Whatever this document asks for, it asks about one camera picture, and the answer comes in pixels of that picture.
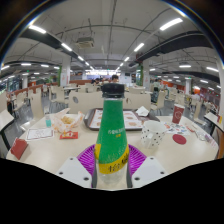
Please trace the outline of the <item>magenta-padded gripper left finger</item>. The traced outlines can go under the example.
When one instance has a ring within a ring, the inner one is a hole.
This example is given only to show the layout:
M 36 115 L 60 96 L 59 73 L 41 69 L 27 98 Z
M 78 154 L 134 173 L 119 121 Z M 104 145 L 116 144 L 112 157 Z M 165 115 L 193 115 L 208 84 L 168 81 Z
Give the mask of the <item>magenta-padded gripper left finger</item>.
M 97 186 L 94 145 L 87 147 L 77 157 L 69 157 L 56 175 L 84 188 Z

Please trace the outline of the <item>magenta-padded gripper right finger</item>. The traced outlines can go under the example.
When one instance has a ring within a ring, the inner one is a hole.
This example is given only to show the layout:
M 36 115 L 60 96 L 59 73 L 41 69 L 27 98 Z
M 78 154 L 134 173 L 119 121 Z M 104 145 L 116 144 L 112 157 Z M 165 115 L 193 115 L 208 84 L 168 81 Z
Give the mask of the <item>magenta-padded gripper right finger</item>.
M 147 157 L 133 145 L 129 146 L 126 181 L 128 188 L 140 188 L 167 175 L 154 156 Z

